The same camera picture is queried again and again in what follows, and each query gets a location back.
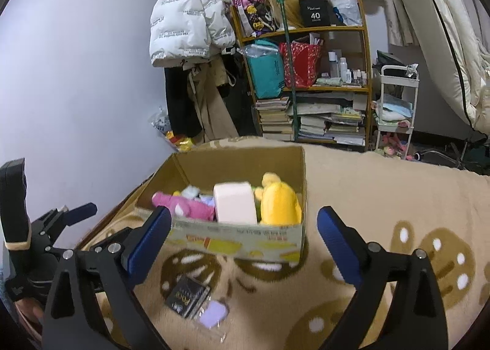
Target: puffer jacket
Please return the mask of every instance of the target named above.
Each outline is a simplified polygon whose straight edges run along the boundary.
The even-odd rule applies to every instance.
[[[150,23],[154,67],[207,62],[235,44],[222,0],[158,0]]]

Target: pink plush toy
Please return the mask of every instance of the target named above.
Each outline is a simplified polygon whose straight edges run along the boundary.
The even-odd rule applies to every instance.
[[[162,192],[153,194],[151,203],[154,206],[165,206],[170,210],[172,217],[187,217],[211,222],[214,217],[214,208],[200,201],[187,199]]]

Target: red floral bag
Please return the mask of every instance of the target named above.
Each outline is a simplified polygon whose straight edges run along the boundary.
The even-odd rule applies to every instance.
[[[295,71],[296,87],[310,87],[317,80],[317,63],[322,54],[322,46],[308,45],[306,43],[291,43],[292,65]],[[286,86],[291,87],[291,75],[289,74],[288,47],[285,43],[279,45],[284,62],[284,77]]]

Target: metal screw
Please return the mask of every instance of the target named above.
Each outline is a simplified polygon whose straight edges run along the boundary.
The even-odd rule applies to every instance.
[[[121,245],[118,244],[117,242],[114,242],[112,243],[111,245],[109,245],[107,247],[107,250],[112,253],[112,254],[115,254],[117,252],[119,252],[121,250]]]
[[[381,250],[381,245],[378,242],[369,242],[367,248],[374,253],[378,253]]]
[[[65,260],[68,260],[72,256],[73,256],[73,251],[71,249],[68,249],[63,252],[63,259]]]
[[[427,254],[422,249],[415,249],[415,256],[417,256],[419,259],[425,259]]]

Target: white wall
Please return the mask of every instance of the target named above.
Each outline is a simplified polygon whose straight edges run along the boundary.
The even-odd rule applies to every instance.
[[[156,0],[10,0],[0,16],[0,165],[25,157],[27,208],[93,201],[83,234],[171,148],[148,123],[165,102],[149,58]]]
[[[407,64],[419,63],[420,85],[418,89],[415,130],[442,136],[465,139],[470,126],[462,121],[449,107],[433,84],[420,47],[397,47],[388,43],[388,29],[382,0],[363,0],[366,9],[369,46],[373,62],[377,50],[393,53]]]

